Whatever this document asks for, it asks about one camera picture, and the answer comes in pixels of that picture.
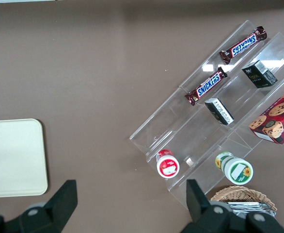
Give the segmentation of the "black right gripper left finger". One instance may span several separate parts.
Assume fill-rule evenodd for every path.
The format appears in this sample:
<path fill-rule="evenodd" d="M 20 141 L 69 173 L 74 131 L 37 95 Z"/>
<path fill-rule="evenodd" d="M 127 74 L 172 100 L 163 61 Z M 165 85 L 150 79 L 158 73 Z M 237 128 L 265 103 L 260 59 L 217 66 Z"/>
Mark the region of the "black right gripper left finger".
<path fill-rule="evenodd" d="M 60 233 L 78 204 L 77 182 L 67 180 L 43 207 L 33 207 L 5 223 L 6 233 Z"/>

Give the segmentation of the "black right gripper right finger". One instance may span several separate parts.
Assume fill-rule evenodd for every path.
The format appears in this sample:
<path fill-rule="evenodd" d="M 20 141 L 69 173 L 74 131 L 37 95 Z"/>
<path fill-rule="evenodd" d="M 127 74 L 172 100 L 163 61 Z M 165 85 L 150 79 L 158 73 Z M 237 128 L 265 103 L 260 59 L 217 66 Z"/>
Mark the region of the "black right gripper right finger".
<path fill-rule="evenodd" d="M 187 180 L 186 203 L 192 219 L 183 233 L 246 233 L 246 221 L 222 205 L 210 204 L 195 179 Z"/>

